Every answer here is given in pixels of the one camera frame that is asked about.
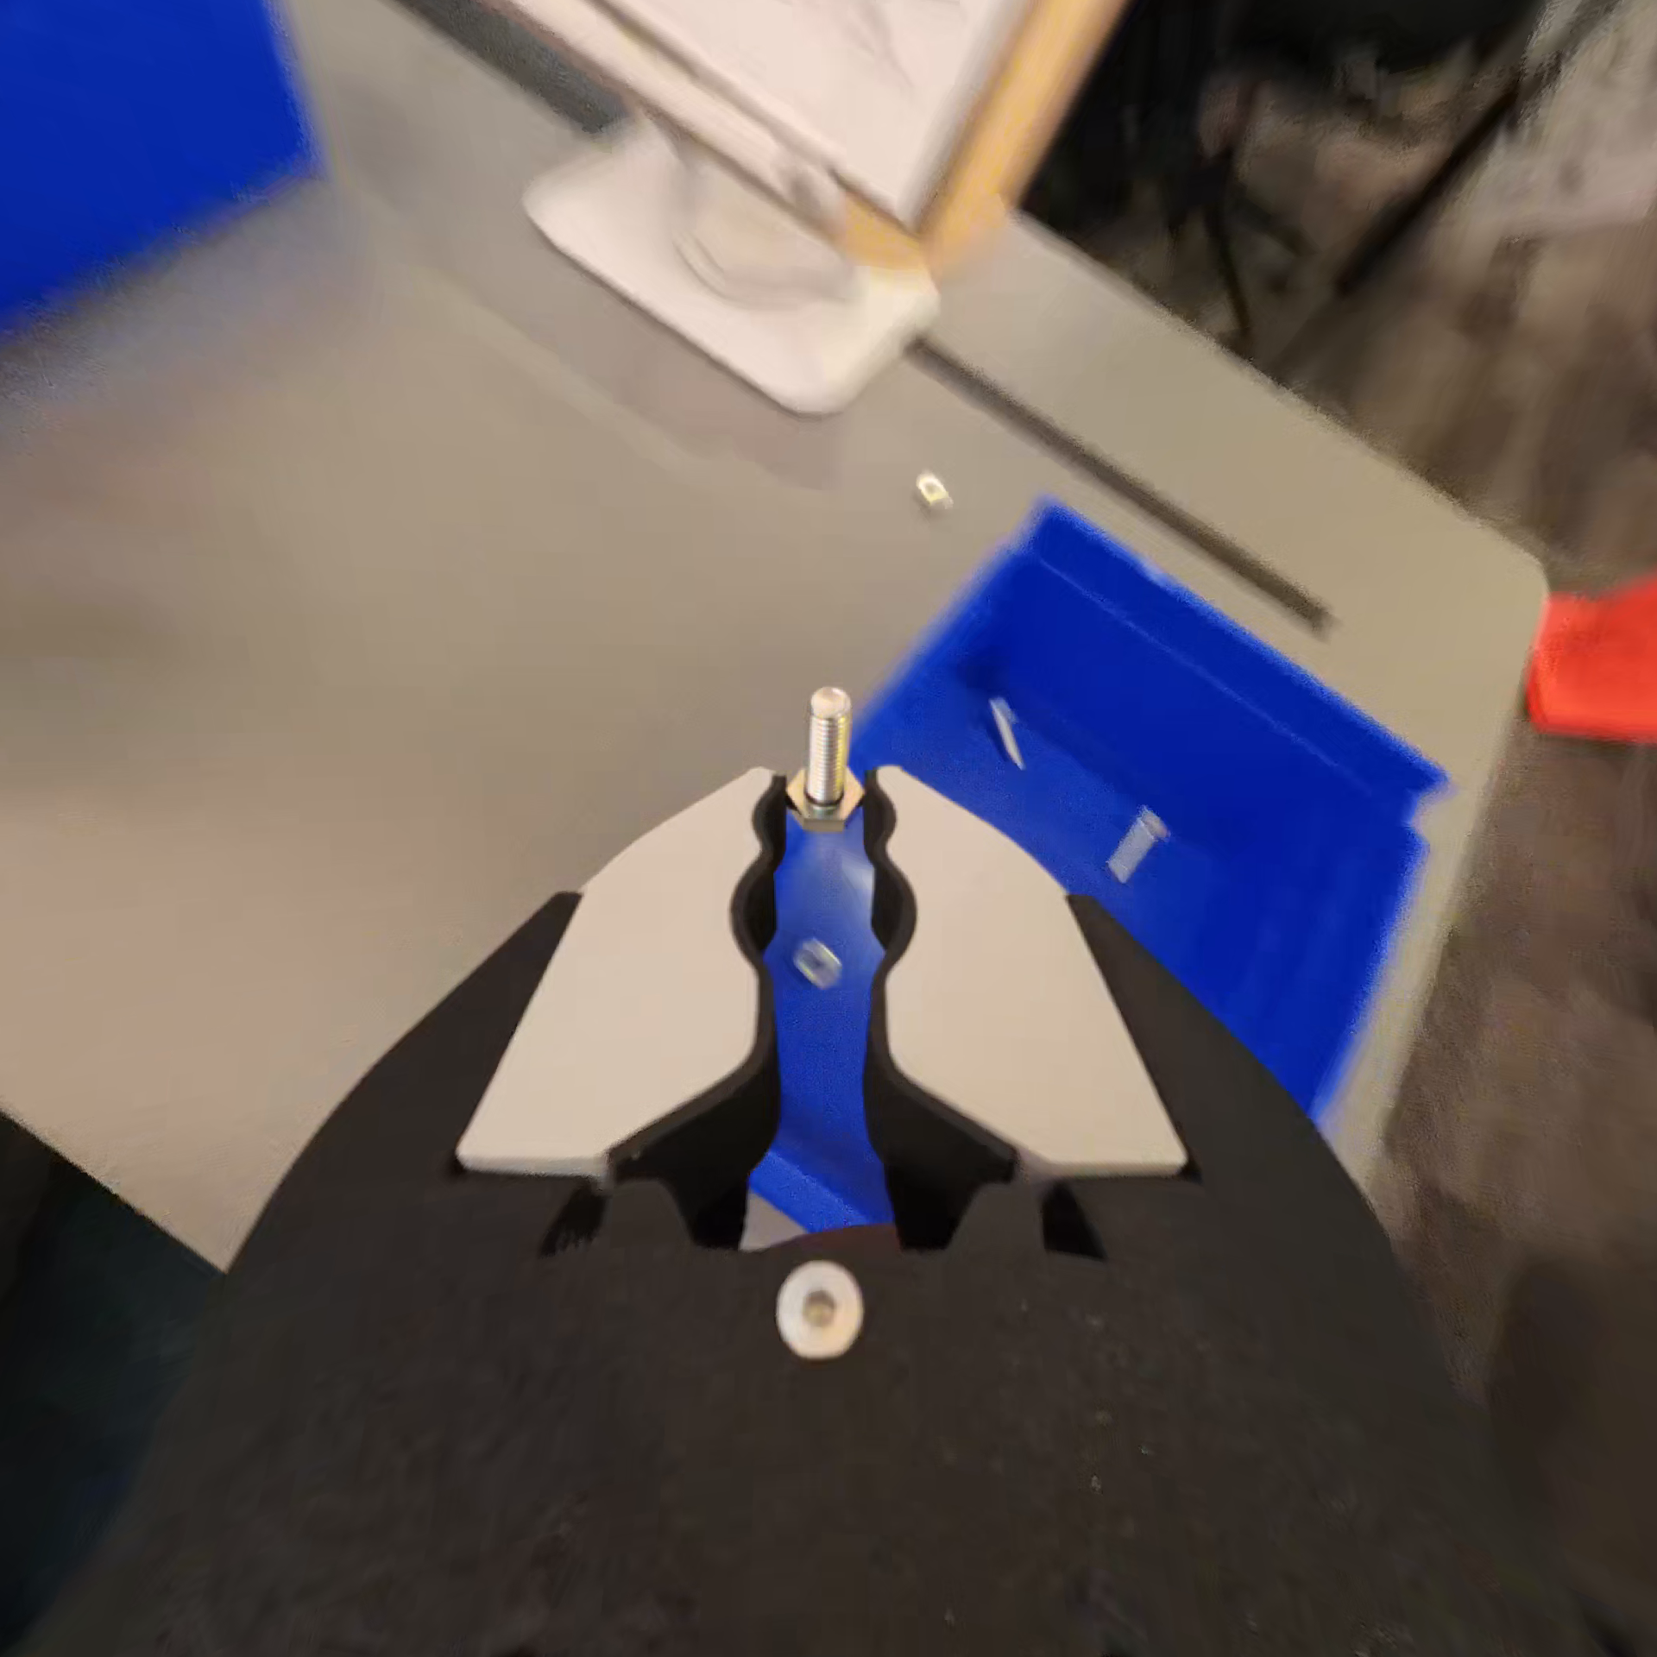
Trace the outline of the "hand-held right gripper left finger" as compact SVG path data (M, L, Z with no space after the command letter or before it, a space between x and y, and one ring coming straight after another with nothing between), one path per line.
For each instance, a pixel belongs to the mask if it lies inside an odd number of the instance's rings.
M783 820L783 779L748 768L577 888L457 1145L467 1171L610 1180L765 1059Z

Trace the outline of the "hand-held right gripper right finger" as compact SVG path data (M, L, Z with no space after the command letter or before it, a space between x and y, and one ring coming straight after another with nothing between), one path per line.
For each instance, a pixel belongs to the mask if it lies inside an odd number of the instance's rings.
M883 963L863 1126L901 1180L1176 1175L1189 1155L1065 887L897 764L867 774Z

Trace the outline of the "blue plastic bin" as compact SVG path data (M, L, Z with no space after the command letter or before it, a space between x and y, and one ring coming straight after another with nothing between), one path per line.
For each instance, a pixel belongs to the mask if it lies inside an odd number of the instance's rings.
M0 7L2 328L317 171L284 4Z
M1019 712L1005 759L991 698ZM1408 903L1441 768L1106 528L1039 503L863 707L850 771L897 764L998 826L1148 949L1307 1112L1338 1088ZM1109 852L1150 808L1135 881ZM788 833L773 970L783 1126L754 1189L805 1229L885 1221L863 1126L883 939L861 826ZM826 939L843 974L791 969Z

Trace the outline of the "grey desk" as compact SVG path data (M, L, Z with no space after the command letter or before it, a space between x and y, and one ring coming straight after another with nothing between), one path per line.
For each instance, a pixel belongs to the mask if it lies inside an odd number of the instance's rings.
M325 179L2 339L2 1112L228 1267L453 982L1056 496L1451 782L1328 1115L1378 1196L1540 564L1019 218L791 420L527 226L557 111L398 4L292 40Z

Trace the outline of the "red object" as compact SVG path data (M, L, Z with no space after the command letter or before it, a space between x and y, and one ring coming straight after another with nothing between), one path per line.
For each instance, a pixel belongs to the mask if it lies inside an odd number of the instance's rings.
M1528 657L1528 721L1546 735L1657 741L1657 581L1552 591Z

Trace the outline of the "wooden document stand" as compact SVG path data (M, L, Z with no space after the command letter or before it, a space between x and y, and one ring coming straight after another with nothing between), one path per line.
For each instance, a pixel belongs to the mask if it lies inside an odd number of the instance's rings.
M1125 4L1028 4L910 226L843 183L813 138L662 50L618 0L494 9L629 106L588 161L527 185L537 233L777 410L833 417L932 326L938 276L1010 218Z

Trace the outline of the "printed instruction sheet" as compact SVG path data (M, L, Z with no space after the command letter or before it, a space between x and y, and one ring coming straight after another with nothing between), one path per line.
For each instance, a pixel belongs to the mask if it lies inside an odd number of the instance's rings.
M631 0L618 9L723 93L813 138L867 204L917 221L1022 0Z

